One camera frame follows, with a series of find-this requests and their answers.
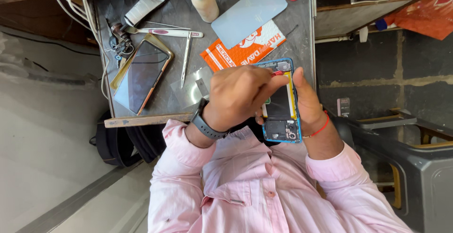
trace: pink striped shirt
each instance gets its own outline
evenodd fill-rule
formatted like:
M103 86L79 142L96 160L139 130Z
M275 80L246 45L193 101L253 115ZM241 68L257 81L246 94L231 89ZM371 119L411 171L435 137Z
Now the pink striped shirt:
M201 149L185 127L169 120L163 130L167 149L151 179L150 233L411 232L346 144L336 157L316 161L303 143L267 147L245 127Z

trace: glue bottle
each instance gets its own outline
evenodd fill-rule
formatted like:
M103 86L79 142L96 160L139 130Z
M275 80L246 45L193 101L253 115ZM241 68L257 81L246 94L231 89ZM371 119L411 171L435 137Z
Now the glue bottle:
M192 4L203 21L213 22L219 16L219 7L216 0L192 0Z

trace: black phone screen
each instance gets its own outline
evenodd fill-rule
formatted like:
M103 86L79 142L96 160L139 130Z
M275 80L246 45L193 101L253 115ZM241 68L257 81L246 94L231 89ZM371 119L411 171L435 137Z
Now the black phone screen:
M143 41L118 86L114 99L138 114L169 57L150 42Z

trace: smartphone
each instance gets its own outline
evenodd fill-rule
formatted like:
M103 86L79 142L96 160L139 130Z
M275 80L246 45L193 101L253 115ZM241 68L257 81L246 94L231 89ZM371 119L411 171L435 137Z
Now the smartphone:
M168 52L146 39L142 40L113 99L140 115L171 59Z
M293 60L282 58L254 64L260 68L282 71L289 84L280 87L263 104L264 139L274 142L301 143L300 116L297 110L297 93L293 85Z

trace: black backpack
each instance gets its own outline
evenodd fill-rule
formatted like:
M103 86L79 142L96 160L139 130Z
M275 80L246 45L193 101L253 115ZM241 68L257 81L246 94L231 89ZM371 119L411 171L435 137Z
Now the black backpack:
M162 136L165 125L106 128L104 120L110 118L110 111L102 115L97 121L96 136L90 139L105 163L122 167L132 166L141 159L151 163L167 147Z

